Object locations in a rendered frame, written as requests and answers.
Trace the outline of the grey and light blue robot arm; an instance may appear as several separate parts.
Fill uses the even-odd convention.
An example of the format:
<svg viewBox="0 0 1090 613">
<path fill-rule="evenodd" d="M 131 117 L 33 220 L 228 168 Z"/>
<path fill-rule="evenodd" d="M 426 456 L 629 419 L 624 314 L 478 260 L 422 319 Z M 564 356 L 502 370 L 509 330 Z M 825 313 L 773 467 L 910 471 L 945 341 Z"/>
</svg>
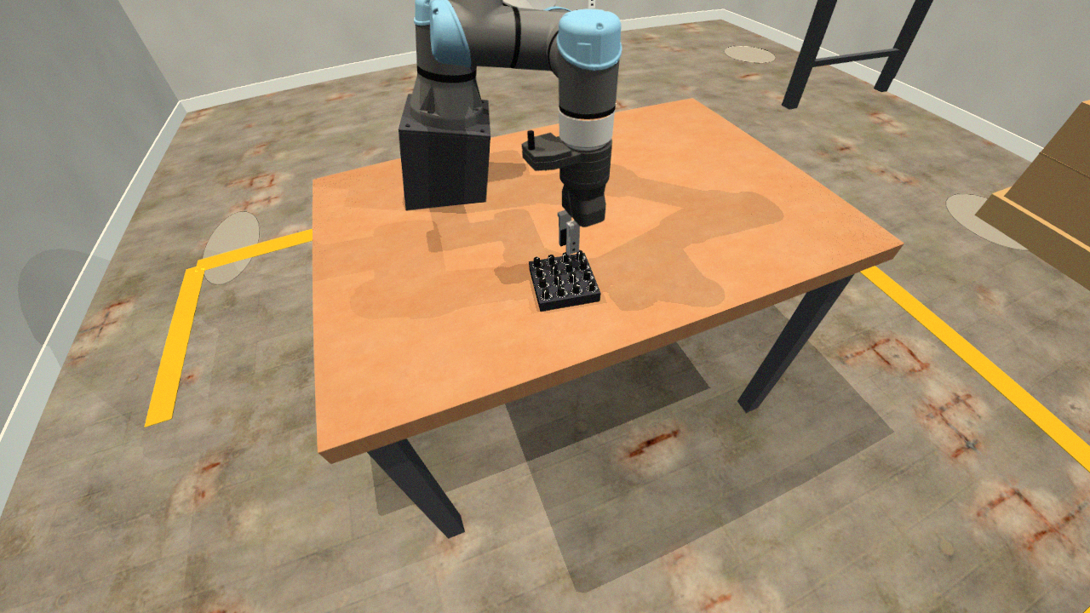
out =
<svg viewBox="0 0 1090 613">
<path fill-rule="evenodd" d="M 550 71 L 559 79 L 562 115 L 597 119 L 614 113 L 622 22 L 604 10 L 571 11 L 555 3 L 416 0 L 414 120 L 437 129 L 479 124 L 479 67 Z"/>
</svg>

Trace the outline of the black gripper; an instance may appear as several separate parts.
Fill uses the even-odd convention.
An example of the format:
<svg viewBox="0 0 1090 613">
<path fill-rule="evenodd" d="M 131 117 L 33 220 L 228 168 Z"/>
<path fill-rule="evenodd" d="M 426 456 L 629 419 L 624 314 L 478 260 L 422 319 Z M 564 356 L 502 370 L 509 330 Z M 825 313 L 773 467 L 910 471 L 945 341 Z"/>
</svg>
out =
<svg viewBox="0 0 1090 613">
<path fill-rule="evenodd" d="M 559 169 L 565 209 L 557 212 L 559 245 L 567 245 L 567 255 L 579 252 L 580 226 L 605 220 L 614 117 L 615 110 L 605 119 L 577 121 L 559 110 L 559 136 L 534 136 L 534 129 L 528 129 L 528 140 L 521 144 L 523 160 L 535 171 Z"/>
</svg>

